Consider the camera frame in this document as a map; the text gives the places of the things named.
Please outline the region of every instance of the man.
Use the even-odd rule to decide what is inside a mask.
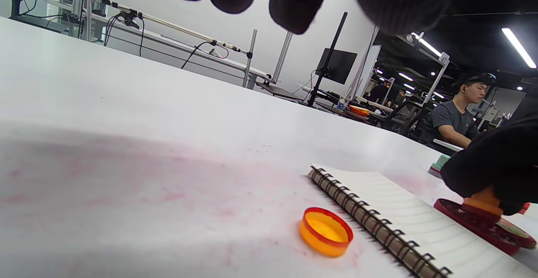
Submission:
[[[453,152],[434,143],[434,139],[467,148],[471,140],[478,136],[478,129],[473,116],[466,108],[484,98],[493,78],[489,73],[461,77],[456,83],[459,87],[458,93],[453,100],[443,102],[433,109],[425,121],[420,139],[429,147],[449,155]]]
[[[404,103],[404,100],[405,100],[405,91],[400,89],[400,91],[398,92],[398,95],[394,99],[394,103],[400,106],[401,104]]]
[[[367,97],[367,100],[369,100],[370,102],[377,102],[379,104],[382,104],[389,86],[390,83],[388,81],[383,81],[381,85],[375,85],[375,87],[370,91],[370,95],[369,97]]]

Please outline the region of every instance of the man's arm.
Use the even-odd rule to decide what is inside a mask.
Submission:
[[[471,143],[469,138],[466,138],[463,134],[457,133],[452,125],[439,126],[438,131],[440,136],[442,136],[446,142],[455,144],[458,147],[467,148],[467,146]]]
[[[467,148],[471,140],[456,132],[452,124],[450,111],[446,106],[440,105],[432,111],[432,125],[439,131],[443,140],[458,147]]]
[[[467,138],[470,138],[471,140],[475,139],[478,135],[480,134],[480,132],[478,132],[478,128],[476,127],[476,125],[473,123],[473,125],[471,126],[471,128],[469,129],[469,131],[467,131],[467,134],[465,134],[465,136]]]

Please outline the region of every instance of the orange bottle cap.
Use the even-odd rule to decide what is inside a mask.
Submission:
[[[353,240],[353,232],[346,222],[331,211],[309,207],[299,223],[303,240],[323,255],[344,255]]]

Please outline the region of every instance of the paper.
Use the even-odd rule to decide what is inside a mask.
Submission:
[[[419,253],[429,253],[438,268],[447,267],[453,277],[536,277],[535,272],[503,253],[479,236],[421,201],[380,173],[357,173],[313,165],[323,168],[338,180],[347,194],[355,193],[388,219],[392,230],[405,232],[404,240],[419,244]]]

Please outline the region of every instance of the black pole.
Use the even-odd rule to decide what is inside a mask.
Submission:
[[[336,31],[335,38],[332,40],[329,54],[327,54],[327,58],[325,59],[325,64],[323,65],[323,67],[321,67],[321,71],[319,72],[319,77],[317,78],[316,85],[314,86],[314,89],[310,93],[310,99],[308,100],[309,107],[312,107],[314,105],[314,101],[317,96],[317,90],[319,90],[319,84],[321,83],[321,79],[323,78],[323,76],[327,73],[327,66],[329,65],[329,60],[331,59],[332,52],[335,50],[336,41],[338,41],[338,37],[340,37],[340,32],[342,31],[342,27],[344,27],[344,22],[347,16],[348,16],[348,13],[344,12],[344,15],[342,16],[342,20],[340,20],[340,25],[338,25],[338,30]]]

